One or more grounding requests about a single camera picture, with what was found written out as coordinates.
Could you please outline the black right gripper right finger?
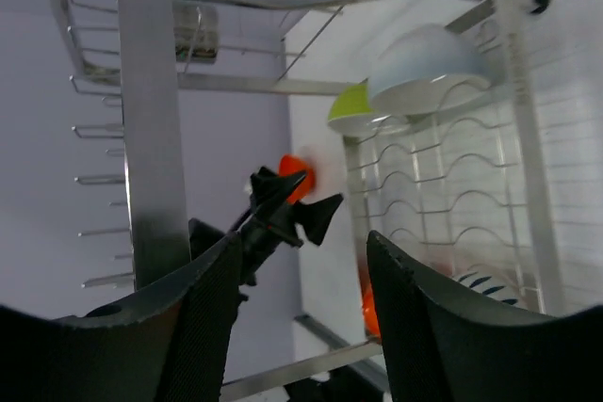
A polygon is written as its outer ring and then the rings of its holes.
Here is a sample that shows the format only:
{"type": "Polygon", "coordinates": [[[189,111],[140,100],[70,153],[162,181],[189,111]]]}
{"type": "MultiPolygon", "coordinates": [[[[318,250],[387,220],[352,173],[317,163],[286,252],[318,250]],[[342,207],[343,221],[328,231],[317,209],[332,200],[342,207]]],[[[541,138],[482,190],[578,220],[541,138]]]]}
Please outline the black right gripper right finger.
{"type": "Polygon", "coordinates": [[[481,295],[382,234],[367,266],[395,401],[599,401],[602,308],[555,317],[481,295]]]}

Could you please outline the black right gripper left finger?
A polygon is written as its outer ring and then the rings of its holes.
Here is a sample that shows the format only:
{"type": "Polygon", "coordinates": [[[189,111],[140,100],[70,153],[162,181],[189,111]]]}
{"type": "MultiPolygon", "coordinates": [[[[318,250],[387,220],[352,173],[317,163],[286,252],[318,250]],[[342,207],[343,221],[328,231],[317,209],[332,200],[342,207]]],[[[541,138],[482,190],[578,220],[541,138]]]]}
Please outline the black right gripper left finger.
{"type": "Polygon", "coordinates": [[[84,317],[1,309],[4,401],[217,401],[236,316],[241,241],[84,317]]]}

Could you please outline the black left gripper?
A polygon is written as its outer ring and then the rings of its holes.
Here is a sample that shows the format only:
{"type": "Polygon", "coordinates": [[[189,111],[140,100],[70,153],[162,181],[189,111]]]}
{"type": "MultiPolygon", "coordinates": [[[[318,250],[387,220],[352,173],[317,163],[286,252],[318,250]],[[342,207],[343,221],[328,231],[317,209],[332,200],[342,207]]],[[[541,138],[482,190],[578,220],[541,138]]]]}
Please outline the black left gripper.
{"type": "MultiPolygon", "coordinates": [[[[250,177],[252,194],[250,210],[244,212],[234,225],[242,241],[242,264],[238,284],[256,286],[256,271],[282,244],[299,248],[303,245],[296,223],[304,230],[306,238],[320,246],[328,232],[335,212],[344,200],[341,193],[312,203],[295,203],[295,220],[292,205],[285,203],[306,178],[307,171],[301,170],[279,176],[272,170],[261,167],[250,177]],[[271,214],[260,217],[257,214],[271,214]]],[[[225,233],[198,218],[188,221],[189,241],[193,259],[220,241],[225,233]]]]}

